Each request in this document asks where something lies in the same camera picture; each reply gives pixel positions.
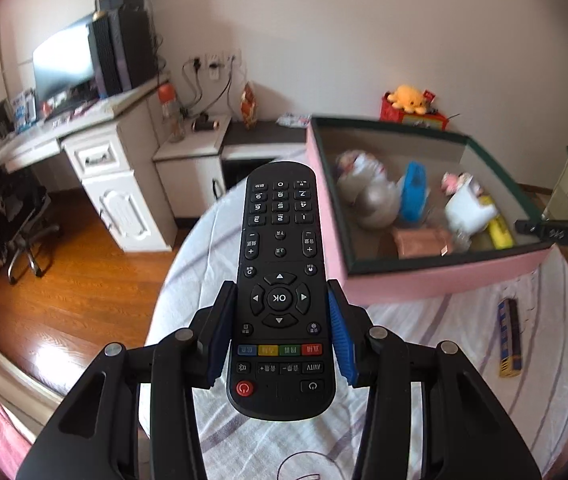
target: computer monitor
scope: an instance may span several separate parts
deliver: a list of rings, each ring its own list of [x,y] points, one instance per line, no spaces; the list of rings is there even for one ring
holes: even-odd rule
[[[92,21],[92,14],[77,20],[33,51],[35,89],[40,103],[94,78],[86,27]]]

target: box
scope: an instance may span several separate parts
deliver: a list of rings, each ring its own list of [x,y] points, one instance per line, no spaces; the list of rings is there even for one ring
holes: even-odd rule
[[[436,114],[408,114],[404,110],[393,108],[393,104],[388,102],[389,92],[382,97],[382,110],[379,113],[380,121],[391,121],[400,124],[412,124],[413,126],[421,126],[423,128],[435,128],[436,130],[445,130],[448,126],[448,118],[445,115]]]
[[[440,191],[445,172],[473,174],[509,225],[515,246],[446,256],[379,257],[383,233],[360,228],[354,211],[337,195],[334,162],[346,150],[372,153],[394,181],[411,160],[422,163],[431,190],[426,208],[446,204]],[[352,304],[431,298],[513,279],[533,272],[551,247],[515,233],[515,220],[539,220],[540,212],[472,137],[406,124],[313,117],[307,130],[307,154],[317,176],[326,276],[339,281]]]

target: white wall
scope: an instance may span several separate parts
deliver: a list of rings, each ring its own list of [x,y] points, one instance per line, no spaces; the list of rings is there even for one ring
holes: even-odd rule
[[[263,118],[379,116],[401,83],[428,88],[454,126],[526,184],[553,187],[568,144],[568,0],[152,0],[160,53],[240,48]],[[6,82],[32,84],[32,50],[92,0],[0,0]],[[180,92],[187,92],[175,76]],[[207,84],[210,99],[213,88]],[[233,102],[240,92],[235,86]]]

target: remote control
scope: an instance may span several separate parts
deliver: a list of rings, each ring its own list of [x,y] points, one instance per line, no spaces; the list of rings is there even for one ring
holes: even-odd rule
[[[335,396],[330,332],[315,174],[271,162],[246,184],[226,381],[232,405],[263,420],[320,415]]]

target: power button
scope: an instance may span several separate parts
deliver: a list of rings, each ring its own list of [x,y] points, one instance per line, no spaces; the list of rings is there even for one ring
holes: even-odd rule
[[[235,386],[235,391],[242,397],[250,397],[253,394],[253,383],[250,381],[239,381]]]

